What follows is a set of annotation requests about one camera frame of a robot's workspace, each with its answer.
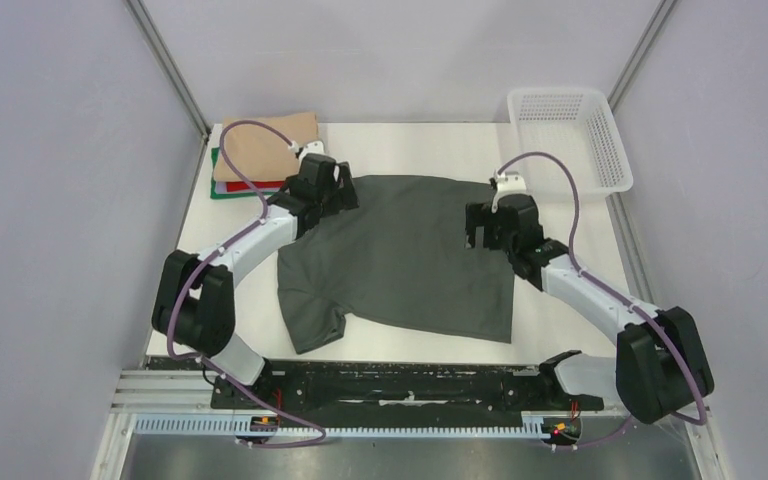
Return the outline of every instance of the gray wall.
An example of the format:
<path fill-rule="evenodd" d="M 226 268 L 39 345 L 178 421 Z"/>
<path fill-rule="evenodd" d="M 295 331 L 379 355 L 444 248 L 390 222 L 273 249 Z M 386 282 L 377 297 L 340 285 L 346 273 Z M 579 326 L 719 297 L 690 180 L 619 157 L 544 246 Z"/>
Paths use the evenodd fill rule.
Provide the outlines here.
<path fill-rule="evenodd" d="M 768 3 L 681 2 L 618 123 L 666 304 L 696 317 L 738 478 L 768 478 Z"/>
<path fill-rule="evenodd" d="M 210 121 L 507 121 L 514 87 L 610 92 L 658 0 L 145 0 Z"/>
<path fill-rule="evenodd" d="M 200 148 L 122 2 L 0 1 L 0 479 L 89 475 Z"/>

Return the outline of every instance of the plastic laundry basket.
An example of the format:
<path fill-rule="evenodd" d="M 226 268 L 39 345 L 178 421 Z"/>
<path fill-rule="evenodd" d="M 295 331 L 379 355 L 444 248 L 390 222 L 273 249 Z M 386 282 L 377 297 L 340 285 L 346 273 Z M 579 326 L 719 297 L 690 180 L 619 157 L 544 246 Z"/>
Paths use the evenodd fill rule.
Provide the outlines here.
<path fill-rule="evenodd" d="M 605 95 L 589 88 L 520 88 L 508 94 L 508 112 L 522 152 L 542 150 L 572 172 L 584 199 L 631 188 L 628 166 Z M 531 157 L 511 167 L 538 199 L 569 200 L 572 191 L 551 161 Z"/>

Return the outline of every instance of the table top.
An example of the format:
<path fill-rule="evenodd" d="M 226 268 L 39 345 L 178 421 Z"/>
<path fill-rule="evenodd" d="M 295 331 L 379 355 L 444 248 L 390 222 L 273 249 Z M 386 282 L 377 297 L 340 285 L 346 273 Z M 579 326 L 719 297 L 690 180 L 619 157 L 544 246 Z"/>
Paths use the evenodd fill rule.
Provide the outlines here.
<path fill-rule="evenodd" d="M 260 211 L 254 198 L 210 199 L 210 150 L 218 146 L 221 125 L 213 129 L 196 180 L 178 248 L 196 252 L 241 229 Z M 351 165 L 353 176 L 429 175 L 486 182 L 516 155 L 508 124 L 405 123 L 323 124 L 326 152 Z M 562 158 L 574 163 L 574 158 Z M 539 202 L 547 236 L 566 242 L 572 201 Z M 626 287 L 613 226 L 604 200 L 582 204 L 576 253 L 608 282 Z M 382 325 L 347 315 L 344 337 L 297 355 L 293 350 L 276 291 L 277 253 L 244 278 L 235 292 L 236 332 L 255 351 L 272 359 L 478 364 L 537 364 L 572 349 L 613 356 L 615 348 L 571 307 L 525 280 L 514 284 L 510 344 L 441 335 Z M 176 351 L 186 351 L 178 346 Z M 147 355 L 166 355 L 166 337 L 152 332 Z"/>

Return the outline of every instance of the dark green fabric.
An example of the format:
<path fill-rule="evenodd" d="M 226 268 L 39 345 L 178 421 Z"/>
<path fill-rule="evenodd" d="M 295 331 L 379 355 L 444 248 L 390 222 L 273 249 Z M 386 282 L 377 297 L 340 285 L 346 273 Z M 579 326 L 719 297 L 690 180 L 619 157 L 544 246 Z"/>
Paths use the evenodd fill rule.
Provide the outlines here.
<path fill-rule="evenodd" d="M 355 180 L 360 208 L 278 254 L 278 300 L 298 353 L 342 338 L 345 314 L 511 341 L 514 275 L 499 251 L 465 248 L 464 206 L 486 184 L 419 176 Z"/>

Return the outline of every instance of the gray floor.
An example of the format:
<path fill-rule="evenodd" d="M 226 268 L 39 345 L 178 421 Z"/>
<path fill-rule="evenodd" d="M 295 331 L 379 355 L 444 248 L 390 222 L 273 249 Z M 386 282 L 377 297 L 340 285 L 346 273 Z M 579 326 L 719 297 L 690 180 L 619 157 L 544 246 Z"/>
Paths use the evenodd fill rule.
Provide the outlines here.
<path fill-rule="evenodd" d="M 584 419 L 584 440 L 616 419 Z M 221 437 L 137 435 L 123 479 L 640 479 L 701 478 L 678 422 L 639 426 L 607 445 L 551 453 L 523 440 L 340 440 L 329 445 L 250 450 Z"/>

